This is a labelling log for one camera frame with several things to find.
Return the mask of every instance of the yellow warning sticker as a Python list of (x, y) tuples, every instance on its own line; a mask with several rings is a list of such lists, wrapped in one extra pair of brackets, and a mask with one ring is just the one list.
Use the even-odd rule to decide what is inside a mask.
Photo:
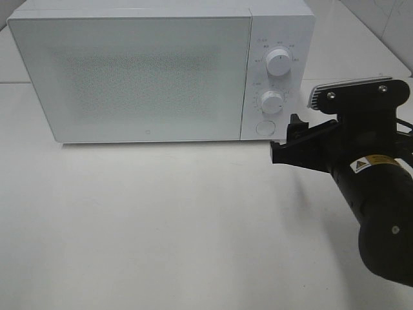
[(400, 164), (391, 157), (388, 157), (386, 155), (375, 154), (375, 155), (368, 155), (365, 157), (361, 157), (358, 160), (353, 161), (350, 164), (350, 167), (351, 169), (353, 169), (355, 173), (359, 173), (360, 171), (363, 171), (364, 169), (367, 169), (374, 165), (381, 165), (382, 163), (400, 166)]

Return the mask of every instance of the cable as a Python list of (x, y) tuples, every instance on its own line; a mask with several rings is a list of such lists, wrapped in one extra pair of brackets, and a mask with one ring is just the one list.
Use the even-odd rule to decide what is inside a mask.
[(409, 134), (413, 134), (413, 124), (407, 122), (407, 121), (403, 121), (402, 119), (396, 118), (396, 123), (399, 123), (402, 126), (405, 126), (409, 129), (412, 129)]

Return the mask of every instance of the microwave door window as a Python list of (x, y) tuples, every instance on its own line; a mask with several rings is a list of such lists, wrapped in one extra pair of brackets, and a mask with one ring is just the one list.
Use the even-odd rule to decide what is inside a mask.
[(248, 17), (19, 21), (57, 141), (238, 140)]

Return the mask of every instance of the microwave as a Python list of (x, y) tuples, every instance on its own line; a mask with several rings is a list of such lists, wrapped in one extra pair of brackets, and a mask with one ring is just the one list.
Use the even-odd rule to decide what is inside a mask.
[(27, 0), (8, 19), (56, 141), (283, 140), (302, 0)]

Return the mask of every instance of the white tabletop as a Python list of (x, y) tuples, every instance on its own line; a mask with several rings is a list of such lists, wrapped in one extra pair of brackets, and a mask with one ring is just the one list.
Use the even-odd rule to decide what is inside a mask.
[[(388, 58), (376, 70), (409, 75)], [(304, 108), (325, 82), (301, 87), (312, 125), (330, 119)], [(0, 145), (1, 309), (413, 308), (364, 267), (331, 177), (272, 165), (268, 142), (61, 145), (32, 86), (1, 84)]]

